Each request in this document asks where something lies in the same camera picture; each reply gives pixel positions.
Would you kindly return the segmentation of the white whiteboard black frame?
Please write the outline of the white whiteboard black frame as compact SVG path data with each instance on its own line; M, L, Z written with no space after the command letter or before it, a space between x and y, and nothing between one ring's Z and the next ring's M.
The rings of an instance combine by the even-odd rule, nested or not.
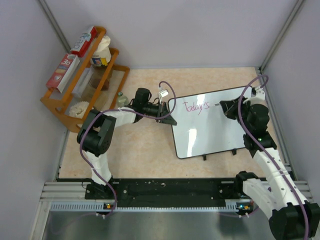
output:
M241 125L228 119L220 101L249 98L251 89L243 86L181 96L168 101L168 109L177 125L172 126L176 156L179 159L209 155L245 147Z

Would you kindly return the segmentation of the red white toothpaste box lower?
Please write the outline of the red white toothpaste box lower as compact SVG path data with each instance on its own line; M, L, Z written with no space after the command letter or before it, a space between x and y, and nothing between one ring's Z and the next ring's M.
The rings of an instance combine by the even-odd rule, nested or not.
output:
M46 83L48 89L62 93L80 63L76 54L65 54Z

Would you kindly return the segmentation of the orange wooden shelf rack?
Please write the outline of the orange wooden shelf rack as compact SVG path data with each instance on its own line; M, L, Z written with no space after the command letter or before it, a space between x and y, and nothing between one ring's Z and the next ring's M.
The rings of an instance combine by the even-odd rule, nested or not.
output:
M118 91L121 91L130 72L130 68L116 64L119 50L109 47L111 59L107 66L95 66L91 64L91 57L96 51L100 41L106 35L106 29L95 26L97 35L91 42L83 57L79 57L79 64L69 79L62 93L48 89L40 101L52 112L52 114L70 131L78 133L85 118L91 109L104 107L105 103L111 100L111 107L116 105L117 94L108 90L101 91L106 79L110 79L113 71L123 72L123 77L118 84ZM69 116L70 107L78 102L89 102L89 106L83 118Z

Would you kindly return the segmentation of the brown box on shelf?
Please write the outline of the brown box on shelf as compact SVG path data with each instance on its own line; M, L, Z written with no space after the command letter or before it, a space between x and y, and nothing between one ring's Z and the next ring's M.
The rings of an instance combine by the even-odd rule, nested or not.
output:
M107 91L110 87L110 81L109 79L106 79L103 83L103 86L101 88L101 91Z

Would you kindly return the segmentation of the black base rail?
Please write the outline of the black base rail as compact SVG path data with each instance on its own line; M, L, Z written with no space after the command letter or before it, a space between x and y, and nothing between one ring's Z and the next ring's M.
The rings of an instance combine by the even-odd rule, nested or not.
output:
M109 184L123 208L224 207L225 200L246 199L232 178L113 178Z

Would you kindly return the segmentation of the white cup upper shelf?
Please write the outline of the white cup upper shelf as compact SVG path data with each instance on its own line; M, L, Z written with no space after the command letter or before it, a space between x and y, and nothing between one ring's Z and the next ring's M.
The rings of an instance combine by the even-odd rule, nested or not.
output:
M90 63L92 65L97 67L105 67L108 65L112 57L110 48L109 48L110 43L111 43L111 39L107 35L105 35L101 39L96 51L93 53L90 59Z

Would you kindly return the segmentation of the red white toothpaste box upper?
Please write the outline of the red white toothpaste box upper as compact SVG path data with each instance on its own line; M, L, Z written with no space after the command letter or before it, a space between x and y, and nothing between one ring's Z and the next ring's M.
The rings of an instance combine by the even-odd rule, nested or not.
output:
M97 33L97 29L93 25L83 31L74 46L71 48L70 53L82 58L86 54L93 39L97 36Z

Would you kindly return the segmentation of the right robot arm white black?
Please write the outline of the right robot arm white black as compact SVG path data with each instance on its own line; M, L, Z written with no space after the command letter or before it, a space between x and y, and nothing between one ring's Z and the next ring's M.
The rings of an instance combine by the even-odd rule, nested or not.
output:
M269 187L257 175L241 171L234 180L233 192L239 198L250 197L268 219L277 240L308 240L316 235L320 223L320 207L301 193L284 166L277 145L267 131L269 109L236 98L219 102L223 114L236 120L245 134L243 141L251 157L265 174Z

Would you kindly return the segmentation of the white cup shelf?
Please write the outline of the white cup shelf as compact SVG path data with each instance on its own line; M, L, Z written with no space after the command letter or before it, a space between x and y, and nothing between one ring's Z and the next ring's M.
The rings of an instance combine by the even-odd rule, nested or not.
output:
M90 59L90 63L92 65L97 67L105 67L108 65L112 57L110 48L109 48L110 43L111 43L111 39L107 35L105 35L101 39L96 51L93 53Z
M82 119L88 106L89 102L87 101L80 101L72 105L69 109L69 116L77 119Z

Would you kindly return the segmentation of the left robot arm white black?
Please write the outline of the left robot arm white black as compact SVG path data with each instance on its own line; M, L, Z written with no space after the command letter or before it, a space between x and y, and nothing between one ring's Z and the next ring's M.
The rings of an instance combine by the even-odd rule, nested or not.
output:
M138 88L131 102L118 109L89 112L78 135L80 155L91 168L91 179L97 184L96 192L102 198L109 198L114 190L110 183L112 173L108 166L107 151L111 145L114 130L128 124L134 124L142 118L153 119L157 123L176 126L167 103L162 97L167 90L160 90L158 102L150 102L151 92L147 88Z

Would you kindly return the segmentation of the white cup lower shelf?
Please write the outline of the white cup lower shelf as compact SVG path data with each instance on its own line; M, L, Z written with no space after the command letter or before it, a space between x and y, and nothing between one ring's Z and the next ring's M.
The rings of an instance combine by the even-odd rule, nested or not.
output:
M69 116L77 119L82 119L88 106L89 102L87 101L80 101L72 105L69 109Z

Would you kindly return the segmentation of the red white toothpaste box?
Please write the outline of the red white toothpaste box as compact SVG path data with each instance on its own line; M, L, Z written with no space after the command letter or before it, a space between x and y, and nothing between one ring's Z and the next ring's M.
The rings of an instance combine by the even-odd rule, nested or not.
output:
M76 54L65 54L46 83L48 89L62 93L80 63Z
M97 36L97 33L97 29L93 25L83 31L74 46L71 48L70 53L82 58L86 54L93 39Z

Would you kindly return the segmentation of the clear plastic bottle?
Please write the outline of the clear plastic bottle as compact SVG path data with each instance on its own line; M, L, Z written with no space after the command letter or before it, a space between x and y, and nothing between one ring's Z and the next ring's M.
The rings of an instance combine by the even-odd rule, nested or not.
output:
M116 105L118 108L127 106L130 101L127 96L125 96L121 91L117 93Z

